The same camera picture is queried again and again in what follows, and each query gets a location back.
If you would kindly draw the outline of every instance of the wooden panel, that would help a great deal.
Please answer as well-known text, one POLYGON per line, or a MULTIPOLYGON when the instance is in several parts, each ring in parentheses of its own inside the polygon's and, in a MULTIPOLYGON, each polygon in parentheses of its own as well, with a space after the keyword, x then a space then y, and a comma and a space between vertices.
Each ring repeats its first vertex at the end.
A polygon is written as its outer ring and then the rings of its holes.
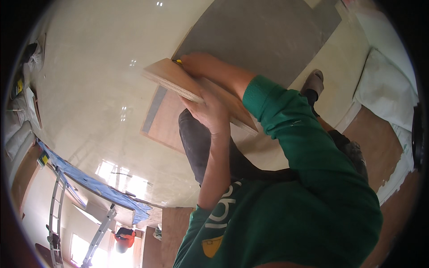
POLYGON ((164 268, 173 267, 177 251, 189 227, 193 208, 164 208, 162 212, 161 259, 164 268))
POLYGON ((229 109, 231 123, 252 135, 258 133, 250 114, 239 99, 205 78, 194 80, 181 66, 170 59, 166 58, 149 65, 145 68, 143 76, 198 103, 203 102, 200 91, 205 88, 216 95, 229 109))
POLYGON ((153 236, 154 232, 155 228, 149 226, 146 228, 142 268, 162 268, 161 241, 153 236))
POLYGON ((19 211, 20 218, 22 218, 24 211, 22 204, 25 204, 31 184, 40 170, 40 165, 37 163, 37 158, 39 158, 40 154, 40 147, 37 144, 29 149, 19 165, 12 183, 12 200, 19 211))
POLYGON ((185 106, 179 96, 173 91, 167 91, 161 105, 158 108, 149 133, 143 135, 170 147, 181 153, 185 153, 179 135, 178 118, 185 106))
POLYGON ((408 173, 399 191, 381 206, 383 227, 380 239, 361 268, 378 267, 393 249, 413 211, 419 193, 419 184, 417 171, 408 173))
POLYGON ((343 132, 359 143, 368 170, 369 185, 377 192, 389 180, 401 158, 402 147, 389 122, 362 106, 343 132))

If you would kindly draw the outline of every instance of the leg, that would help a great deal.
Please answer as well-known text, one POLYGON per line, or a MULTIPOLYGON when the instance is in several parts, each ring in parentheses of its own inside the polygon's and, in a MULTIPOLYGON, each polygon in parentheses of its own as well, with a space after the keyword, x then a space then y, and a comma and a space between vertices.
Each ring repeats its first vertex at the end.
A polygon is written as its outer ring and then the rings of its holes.
POLYGON ((322 91, 323 74, 320 70, 315 70, 308 76, 307 81, 302 87, 301 94, 307 97, 308 104, 311 106, 313 114, 319 121, 322 128, 331 136, 337 148, 351 160, 356 171, 361 174, 368 183, 366 162, 363 158, 359 144, 357 142, 350 142, 346 136, 342 135, 340 132, 331 127, 314 110, 314 103, 319 99, 319 95, 322 93, 322 91))
MULTIPOLYGON (((195 180, 201 185, 210 153, 211 136, 209 130, 197 119, 193 118, 188 109, 179 115, 179 132, 186 157, 189 160, 195 180)), ((296 178, 290 169, 264 171, 255 167, 230 139, 230 172, 231 182, 242 178, 249 180, 284 181, 296 178)))

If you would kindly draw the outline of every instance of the blue plastic sheet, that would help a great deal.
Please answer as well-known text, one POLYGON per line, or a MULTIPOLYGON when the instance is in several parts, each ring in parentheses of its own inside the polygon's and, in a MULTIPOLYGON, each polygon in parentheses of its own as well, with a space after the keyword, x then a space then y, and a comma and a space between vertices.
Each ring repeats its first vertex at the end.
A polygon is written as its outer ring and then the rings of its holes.
POLYGON ((149 215, 146 212, 148 210, 151 210, 152 208, 148 205, 134 201, 126 194, 120 193, 115 189, 112 189, 109 185, 99 182, 96 179, 86 175, 83 171, 72 166, 64 159, 59 157, 56 153, 50 150, 43 142, 39 141, 39 146, 48 153, 52 164, 57 166, 63 173, 67 173, 73 180, 84 185, 86 188, 91 189, 96 193, 99 193, 100 196, 110 199, 121 206, 135 210, 133 224, 137 224, 140 221, 149 218, 149 215))

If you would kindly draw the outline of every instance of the hand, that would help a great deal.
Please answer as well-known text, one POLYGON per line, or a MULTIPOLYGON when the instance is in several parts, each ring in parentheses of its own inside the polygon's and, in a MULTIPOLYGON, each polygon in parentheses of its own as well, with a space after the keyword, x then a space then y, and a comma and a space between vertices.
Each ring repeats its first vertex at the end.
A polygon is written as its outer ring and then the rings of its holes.
POLYGON ((218 60, 209 53, 192 52, 180 57, 183 69, 193 77, 203 77, 204 73, 210 72, 211 66, 218 60))
POLYGON ((184 97, 180 99, 192 116, 209 129, 212 138, 225 136, 229 139, 231 129, 228 109, 207 90, 201 90, 200 93, 203 103, 192 102, 184 97))

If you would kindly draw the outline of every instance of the plywood wall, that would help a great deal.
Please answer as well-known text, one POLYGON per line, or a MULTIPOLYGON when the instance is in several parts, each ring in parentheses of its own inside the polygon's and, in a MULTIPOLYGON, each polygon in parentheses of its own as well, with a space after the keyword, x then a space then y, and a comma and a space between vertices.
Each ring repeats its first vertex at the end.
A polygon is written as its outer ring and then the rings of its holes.
POLYGON ((143 246, 142 268, 162 268, 161 264, 161 241, 153 234, 155 228, 147 227, 143 246))

